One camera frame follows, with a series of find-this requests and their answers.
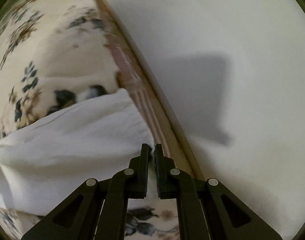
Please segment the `floral bed blanket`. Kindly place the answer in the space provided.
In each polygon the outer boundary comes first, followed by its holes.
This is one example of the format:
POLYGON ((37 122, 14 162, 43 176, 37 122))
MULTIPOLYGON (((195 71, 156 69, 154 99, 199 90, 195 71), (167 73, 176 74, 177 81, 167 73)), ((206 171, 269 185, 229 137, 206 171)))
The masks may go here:
MULTIPOLYGON (((125 89, 164 154, 191 165, 102 0, 19 0, 0 20, 0 140, 76 103, 125 89)), ((4 239, 44 216, 0 207, 4 239)))

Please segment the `white bed headboard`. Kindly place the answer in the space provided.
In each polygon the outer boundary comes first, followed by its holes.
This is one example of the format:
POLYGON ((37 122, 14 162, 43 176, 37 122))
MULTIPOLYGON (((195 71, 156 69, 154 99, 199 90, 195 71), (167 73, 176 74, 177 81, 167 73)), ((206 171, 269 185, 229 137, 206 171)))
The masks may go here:
POLYGON ((305 223, 305 13, 296 0, 105 0, 206 178, 283 239, 305 223))

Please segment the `white pants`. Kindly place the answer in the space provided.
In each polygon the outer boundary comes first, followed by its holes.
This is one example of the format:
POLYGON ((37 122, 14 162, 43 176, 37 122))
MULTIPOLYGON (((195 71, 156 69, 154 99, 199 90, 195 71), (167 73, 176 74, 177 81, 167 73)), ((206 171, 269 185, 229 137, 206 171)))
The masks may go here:
POLYGON ((125 89, 76 103, 0 140, 0 207, 44 216, 89 178, 127 168, 154 139, 125 89))

